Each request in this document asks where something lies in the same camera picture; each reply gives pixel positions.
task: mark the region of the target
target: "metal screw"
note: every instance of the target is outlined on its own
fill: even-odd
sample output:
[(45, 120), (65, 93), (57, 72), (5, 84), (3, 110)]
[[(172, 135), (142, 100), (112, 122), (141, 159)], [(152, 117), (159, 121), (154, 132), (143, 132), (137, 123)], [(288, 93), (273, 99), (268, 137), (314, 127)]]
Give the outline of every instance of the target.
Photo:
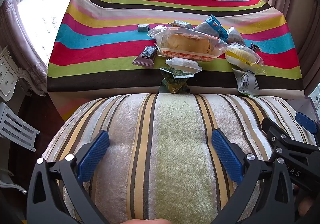
[(44, 162), (44, 159), (42, 157), (38, 158), (37, 159), (37, 164), (41, 164)]
[(256, 157), (253, 154), (251, 154), (251, 153), (247, 154), (247, 159), (248, 160), (253, 161), (255, 158)]
[(284, 159), (282, 159), (282, 158), (278, 158), (277, 161), (278, 161), (278, 163), (280, 163), (280, 164), (284, 164)]
[(66, 160), (67, 160), (67, 161), (72, 161), (74, 157), (75, 157), (75, 156), (74, 156), (73, 154), (71, 154), (71, 153), (70, 153), (70, 154), (67, 154), (67, 155), (66, 155)]

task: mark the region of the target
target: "dark wooden floor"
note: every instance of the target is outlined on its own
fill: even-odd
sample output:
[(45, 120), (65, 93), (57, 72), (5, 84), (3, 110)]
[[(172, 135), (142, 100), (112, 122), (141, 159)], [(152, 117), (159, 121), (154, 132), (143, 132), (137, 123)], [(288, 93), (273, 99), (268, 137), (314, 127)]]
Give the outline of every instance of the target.
[[(28, 190), (36, 159), (41, 157), (50, 141), (64, 124), (64, 121), (53, 105), (49, 95), (45, 97), (35, 94), (31, 97), (26, 96), (18, 116), (40, 131), (34, 145), (36, 152), (23, 148), (14, 142), (10, 144), (9, 170), (14, 174), (12, 180)], [(3, 193), (11, 205), (21, 208), (25, 214), (27, 205), (26, 196), (16, 189), (7, 189)]]

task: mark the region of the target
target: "table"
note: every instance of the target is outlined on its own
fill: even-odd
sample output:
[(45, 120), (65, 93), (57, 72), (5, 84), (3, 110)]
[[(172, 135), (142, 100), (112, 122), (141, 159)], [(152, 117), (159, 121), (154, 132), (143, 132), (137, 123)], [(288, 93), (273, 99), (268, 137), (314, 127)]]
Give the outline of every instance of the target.
[[(126, 93), (157, 93), (163, 79), (154, 69), (132, 61), (153, 45), (138, 24), (153, 28), (174, 20), (198, 25), (214, 15), (226, 29), (258, 45), (266, 74), (257, 76), (261, 95), (304, 96), (295, 46), (284, 15), (262, 0), (71, 0), (48, 66), (47, 89), (64, 120), (83, 103)], [(237, 94), (231, 65), (224, 55), (199, 62), (203, 71), (188, 80), (192, 93)]]

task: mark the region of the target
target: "blue gripper pad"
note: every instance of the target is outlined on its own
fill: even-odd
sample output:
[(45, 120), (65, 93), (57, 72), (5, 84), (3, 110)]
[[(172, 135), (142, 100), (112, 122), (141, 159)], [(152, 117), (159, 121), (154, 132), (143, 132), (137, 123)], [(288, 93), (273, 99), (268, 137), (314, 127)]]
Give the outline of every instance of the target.
[(243, 180), (243, 165), (218, 130), (212, 132), (212, 146), (230, 179), (240, 184)]
[(298, 112), (296, 114), (296, 121), (299, 123), (299, 125), (303, 126), (311, 134), (317, 133), (318, 129), (316, 123), (306, 115), (302, 114), (301, 112)]
[(80, 183), (90, 181), (94, 170), (109, 147), (108, 132), (103, 131), (94, 141), (83, 159), (78, 163), (78, 181)]

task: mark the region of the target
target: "white cabinet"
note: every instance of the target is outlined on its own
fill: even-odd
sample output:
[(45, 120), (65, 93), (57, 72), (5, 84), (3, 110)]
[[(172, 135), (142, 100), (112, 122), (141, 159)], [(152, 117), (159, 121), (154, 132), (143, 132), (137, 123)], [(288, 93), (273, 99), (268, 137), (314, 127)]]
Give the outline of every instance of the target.
[(30, 89), (36, 94), (44, 96), (43, 91), (38, 90), (33, 84), (29, 73), (18, 66), (13, 61), (8, 48), (5, 47), (0, 53), (0, 97), (8, 102), (14, 92), (17, 81), (24, 78), (28, 83)]

